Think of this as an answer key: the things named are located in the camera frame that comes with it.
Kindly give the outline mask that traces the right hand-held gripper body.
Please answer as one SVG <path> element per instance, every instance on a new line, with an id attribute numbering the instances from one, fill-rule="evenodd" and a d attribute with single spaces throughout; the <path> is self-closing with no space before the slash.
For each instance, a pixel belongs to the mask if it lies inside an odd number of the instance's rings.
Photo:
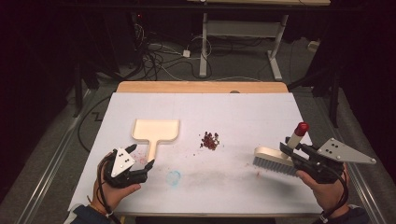
<path id="1" fill-rule="evenodd" d="M 334 138 L 315 149 L 317 153 L 306 154 L 307 159 L 292 153 L 291 160 L 297 170 L 305 171 L 319 184 L 333 184 L 344 172 L 345 162 L 376 164 L 376 159 Z"/>

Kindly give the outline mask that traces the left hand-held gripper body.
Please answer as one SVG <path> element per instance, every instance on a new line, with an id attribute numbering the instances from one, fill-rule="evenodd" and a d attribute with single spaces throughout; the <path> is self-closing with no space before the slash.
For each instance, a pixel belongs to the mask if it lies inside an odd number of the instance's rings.
<path id="1" fill-rule="evenodd" d="M 124 189 L 132 184 L 145 183 L 148 179 L 148 172 L 144 169 L 131 171 L 135 164 L 131 153 L 128 154 L 125 148 L 114 149 L 106 163 L 104 180 L 116 189 Z"/>

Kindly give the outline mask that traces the cream brush with grey bristles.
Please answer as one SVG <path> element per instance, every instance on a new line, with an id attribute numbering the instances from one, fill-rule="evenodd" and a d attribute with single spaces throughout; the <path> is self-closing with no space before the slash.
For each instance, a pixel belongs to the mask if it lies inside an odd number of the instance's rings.
<path id="1" fill-rule="evenodd" d="M 306 122 L 300 122 L 294 129 L 291 137 L 286 139 L 286 149 L 293 151 L 297 148 L 308 130 L 309 125 Z M 280 149 L 256 147 L 253 164 L 284 175 L 295 175 L 296 173 L 291 156 L 282 152 Z"/>

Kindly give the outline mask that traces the cream dustpan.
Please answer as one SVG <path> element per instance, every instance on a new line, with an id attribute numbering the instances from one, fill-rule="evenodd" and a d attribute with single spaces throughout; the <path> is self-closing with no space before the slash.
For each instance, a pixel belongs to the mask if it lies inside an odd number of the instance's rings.
<path id="1" fill-rule="evenodd" d="M 172 142 L 178 137 L 178 119 L 137 119 L 134 122 L 132 138 L 148 142 L 147 162 L 155 159 L 160 142 Z"/>

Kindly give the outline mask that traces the pile of red crumbs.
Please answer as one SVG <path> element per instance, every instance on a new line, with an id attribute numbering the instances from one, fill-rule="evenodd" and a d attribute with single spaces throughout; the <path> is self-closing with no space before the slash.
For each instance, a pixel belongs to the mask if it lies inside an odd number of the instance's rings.
<path id="1" fill-rule="evenodd" d="M 219 135 L 217 133 L 205 132 L 201 139 L 200 147 L 206 147 L 215 150 L 220 144 Z"/>

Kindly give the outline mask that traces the person's right hand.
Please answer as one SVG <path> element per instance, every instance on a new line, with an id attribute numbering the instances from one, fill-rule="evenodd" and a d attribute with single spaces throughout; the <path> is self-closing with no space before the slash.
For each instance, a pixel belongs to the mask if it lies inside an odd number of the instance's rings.
<path id="1" fill-rule="evenodd" d="M 318 205 L 325 213 L 332 212 L 329 218 L 338 218 L 346 214 L 350 207 L 342 202 L 344 186 L 340 180 L 333 184 L 319 184 L 308 173 L 298 170 L 297 176 L 312 189 Z"/>

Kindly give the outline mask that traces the person's left hand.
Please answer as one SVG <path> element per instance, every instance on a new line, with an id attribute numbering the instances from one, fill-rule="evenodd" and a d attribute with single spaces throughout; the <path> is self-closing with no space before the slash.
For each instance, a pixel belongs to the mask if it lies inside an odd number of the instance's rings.
<path id="1" fill-rule="evenodd" d="M 93 184 L 90 206 L 103 215 L 107 214 L 107 210 L 104 207 L 105 203 L 111 211 L 114 211 L 125 197 L 140 189 L 140 184 L 133 184 L 124 189 L 115 189 L 109 186 L 102 177 L 96 178 Z"/>

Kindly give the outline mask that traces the black metal stand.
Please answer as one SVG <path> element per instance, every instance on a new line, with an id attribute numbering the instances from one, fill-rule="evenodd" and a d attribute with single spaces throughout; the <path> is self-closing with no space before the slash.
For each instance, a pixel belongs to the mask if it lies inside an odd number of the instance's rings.
<path id="1" fill-rule="evenodd" d="M 74 67 L 75 78 L 75 113 L 76 118 L 83 107 L 82 83 L 85 83 L 89 90 L 97 90 L 99 81 L 96 77 L 95 64 L 91 61 L 77 62 Z"/>
<path id="2" fill-rule="evenodd" d="M 287 85 L 289 91 L 297 87 L 310 87 L 314 97 L 329 97 L 329 119 L 332 126 L 337 128 L 337 107 L 340 87 L 339 74 L 331 68 L 323 68 Z"/>

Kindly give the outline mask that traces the dark curtain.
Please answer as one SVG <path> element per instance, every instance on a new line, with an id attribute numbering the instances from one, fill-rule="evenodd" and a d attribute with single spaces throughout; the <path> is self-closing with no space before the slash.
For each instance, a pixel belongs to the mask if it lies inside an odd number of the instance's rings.
<path id="1" fill-rule="evenodd" d="M 355 117 L 396 179 L 396 0 L 330 1 L 323 57 L 337 65 Z"/>
<path id="2" fill-rule="evenodd" d="M 0 0 L 0 198 L 65 107 L 72 70 L 51 0 Z"/>

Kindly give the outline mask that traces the white metal desk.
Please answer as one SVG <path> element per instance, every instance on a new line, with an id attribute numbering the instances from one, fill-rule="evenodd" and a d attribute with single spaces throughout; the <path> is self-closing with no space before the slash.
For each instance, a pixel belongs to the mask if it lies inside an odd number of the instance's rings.
<path id="1" fill-rule="evenodd" d="M 327 7 L 330 0 L 189 0 L 198 2 L 203 7 L 218 5 L 234 6 L 242 5 L 247 7 Z M 202 39 L 200 53 L 200 70 L 199 77 L 207 77 L 208 61 L 207 58 L 212 50 L 207 37 L 212 36 L 239 36 L 239 37 L 273 37 L 275 39 L 274 47 L 266 52 L 267 61 L 272 69 L 274 79 L 282 80 L 276 55 L 283 37 L 289 15 L 284 13 L 280 21 L 225 21 L 210 20 L 205 12 L 202 19 Z"/>

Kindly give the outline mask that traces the metal floor rail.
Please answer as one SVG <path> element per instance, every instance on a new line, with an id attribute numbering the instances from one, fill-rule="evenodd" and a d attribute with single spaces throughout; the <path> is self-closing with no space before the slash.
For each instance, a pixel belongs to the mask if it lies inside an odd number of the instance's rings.
<path id="1" fill-rule="evenodd" d="M 87 104 L 89 104 L 95 95 L 95 91 L 86 90 L 83 98 L 82 104 L 78 109 L 78 113 L 74 115 L 69 120 L 69 125 L 67 126 L 61 142 L 56 147 L 55 152 L 52 154 L 52 157 L 49 161 L 48 166 L 46 167 L 45 172 L 39 178 L 39 181 L 35 187 L 34 192 L 32 193 L 28 203 L 25 205 L 23 211 L 21 212 L 20 217 L 14 222 L 14 224 L 31 224 L 34 216 L 45 198 L 47 191 L 50 188 L 50 185 L 53 181 L 53 178 L 56 176 L 57 171 L 64 159 L 64 155 L 70 145 L 70 141 L 75 135 L 77 130 L 77 126 L 81 123 L 83 113 L 87 108 Z"/>
<path id="2" fill-rule="evenodd" d="M 350 199 L 368 213 L 370 224 L 391 224 L 396 188 L 381 162 L 376 165 L 349 163 Z"/>

